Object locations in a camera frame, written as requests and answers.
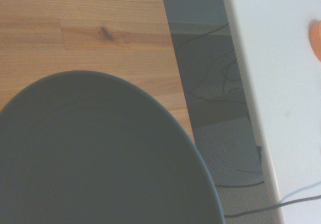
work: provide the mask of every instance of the wood grain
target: wood grain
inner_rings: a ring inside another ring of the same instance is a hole
[[[0,0],[0,6],[0,109],[48,75],[99,71],[149,93],[193,140],[162,0]]]

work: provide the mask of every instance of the gray carpet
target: gray carpet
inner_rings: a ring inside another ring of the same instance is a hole
[[[174,48],[193,35],[172,34]],[[190,41],[177,51],[177,62],[186,95],[188,108],[197,99],[187,93],[212,98],[236,88],[241,81],[226,81],[221,70],[236,59],[230,36],[205,36]],[[231,66],[228,76],[240,78],[237,64]],[[249,120],[239,118],[219,124],[193,129],[196,146],[211,173],[216,185],[247,185],[263,181],[261,166]],[[217,187],[224,214],[235,214],[268,206],[265,184],[247,188]],[[227,218],[227,224],[270,224],[271,213],[262,212],[239,218]]]

